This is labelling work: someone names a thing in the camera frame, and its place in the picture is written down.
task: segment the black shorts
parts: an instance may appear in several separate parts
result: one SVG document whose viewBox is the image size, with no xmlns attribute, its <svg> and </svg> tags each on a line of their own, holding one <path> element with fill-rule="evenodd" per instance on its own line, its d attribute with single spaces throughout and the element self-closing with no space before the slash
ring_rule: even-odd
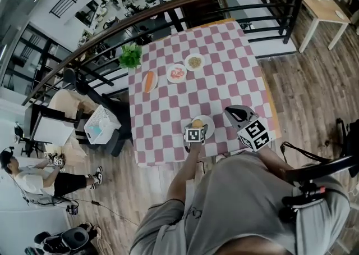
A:
<svg viewBox="0 0 359 255">
<path fill-rule="evenodd" d="M 85 175 L 59 173 L 55 179 L 55 196 L 64 196 L 76 190 L 86 188 Z"/>
</svg>

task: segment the wooden table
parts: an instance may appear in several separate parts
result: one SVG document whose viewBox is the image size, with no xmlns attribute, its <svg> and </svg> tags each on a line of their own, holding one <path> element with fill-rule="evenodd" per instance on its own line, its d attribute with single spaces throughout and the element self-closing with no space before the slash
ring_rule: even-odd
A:
<svg viewBox="0 0 359 255">
<path fill-rule="evenodd" d="M 303 52 L 304 49 L 307 47 L 310 39 L 312 38 L 316 27 L 320 21 L 326 22 L 335 22 L 339 23 L 342 26 L 340 27 L 339 31 L 333 38 L 332 42 L 328 45 L 328 49 L 331 50 L 339 38 L 342 36 L 343 32 L 347 28 L 348 24 L 350 23 L 349 18 L 345 15 L 345 13 L 340 9 L 340 7 L 334 2 L 334 0 L 303 0 L 303 4 L 307 7 L 310 14 L 313 16 L 313 21 L 309 27 L 309 30 L 299 47 L 299 52 Z M 341 19 L 335 11 L 339 11 L 343 16 L 344 19 Z"/>
<path fill-rule="evenodd" d="M 203 69 L 188 71 L 174 84 L 166 71 L 192 53 L 205 57 Z M 148 71 L 158 75 L 150 93 L 142 90 Z M 128 71 L 132 137 L 139 166 L 184 161 L 185 126 L 198 115 L 210 116 L 215 125 L 201 157 L 244 148 L 224 114 L 233 104 L 250 106 L 264 118 L 271 137 L 280 136 L 277 113 L 260 67 L 236 21 L 201 26 L 173 34 L 142 48 L 142 65 Z"/>
</svg>

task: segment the sneaker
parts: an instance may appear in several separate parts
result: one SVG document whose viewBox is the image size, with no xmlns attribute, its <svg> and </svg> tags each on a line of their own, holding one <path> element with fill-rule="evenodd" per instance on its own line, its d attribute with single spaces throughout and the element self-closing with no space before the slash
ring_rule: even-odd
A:
<svg viewBox="0 0 359 255">
<path fill-rule="evenodd" d="M 95 230 L 97 231 L 97 235 L 96 235 L 96 238 L 102 238 L 102 231 L 101 231 L 101 228 L 99 225 L 95 225 L 92 227 L 92 230 Z"/>
<path fill-rule="evenodd" d="M 93 175 L 94 178 L 98 180 L 97 184 L 100 185 L 102 183 L 102 167 L 99 166 L 96 169 L 96 173 Z"/>
<path fill-rule="evenodd" d="M 87 189 L 90 189 L 90 190 L 94 190 L 96 189 L 96 185 L 95 184 L 91 184 L 91 185 L 88 185 L 86 186 Z"/>
</svg>

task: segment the white basket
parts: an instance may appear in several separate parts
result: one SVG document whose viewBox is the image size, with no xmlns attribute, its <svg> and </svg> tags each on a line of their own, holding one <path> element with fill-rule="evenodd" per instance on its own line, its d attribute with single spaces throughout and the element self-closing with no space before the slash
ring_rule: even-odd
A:
<svg viewBox="0 0 359 255">
<path fill-rule="evenodd" d="M 100 128 L 100 121 L 108 119 L 105 127 Z M 121 127 L 115 115 L 100 105 L 86 122 L 84 129 L 91 144 L 106 144 L 115 129 Z"/>
</svg>

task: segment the wooden floor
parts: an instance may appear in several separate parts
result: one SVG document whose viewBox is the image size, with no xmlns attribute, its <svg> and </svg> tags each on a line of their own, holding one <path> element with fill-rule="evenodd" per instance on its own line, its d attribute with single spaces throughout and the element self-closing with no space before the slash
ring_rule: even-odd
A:
<svg viewBox="0 0 359 255">
<path fill-rule="evenodd" d="M 310 21 L 307 12 L 302 10 L 292 35 L 297 47 L 304 39 Z M 327 46 L 339 27 L 321 22 L 303 54 L 259 61 L 274 98 L 282 131 L 282 138 L 272 146 L 277 152 L 281 142 L 286 140 L 320 156 L 336 158 L 340 150 L 333 144 L 325 144 L 327 140 L 337 142 L 340 138 L 335 119 L 340 117 L 349 123 L 359 118 L 359 37 L 349 26 L 337 45 L 329 51 Z M 98 165 L 102 165 L 104 184 L 93 192 L 78 191 L 73 197 L 98 201 L 126 219 L 119 218 L 104 207 L 80 202 L 80 213 L 71 217 L 70 222 L 73 226 L 82 221 L 99 224 L 113 254 L 128 254 L 134 232 L 147 208 L 163 201 L 169 183 L 181 164 L 138 168 L 129 142 L 117 158 L 103 152 L 89 153 L 88 162 L 75 167 L 74 172 L 92 173 Z M 286 156 L 288 163 L 294 167 L 308 162 L 290 150 Z M 208 158 L 205 169 L 210 169 L 212 162 L 213 159 Z M 201 164 L 198 165 L 198 174 L 202 174 Z M 338 174 L 337 178 L 348 190 L 352 190 L 358 182 L 351 179 L 348 172 Z M 351 200 L 355 202 L 355 199 L 351 194 Z M 346 227 L 354 223 L 359 226 L 359 217 L 357 211 L 352 210 Z M 340 238 L 351 249 L 358 234 L 343 229 Z M 346 254 L 337 243 L 331 253 Z"/>
</svg>

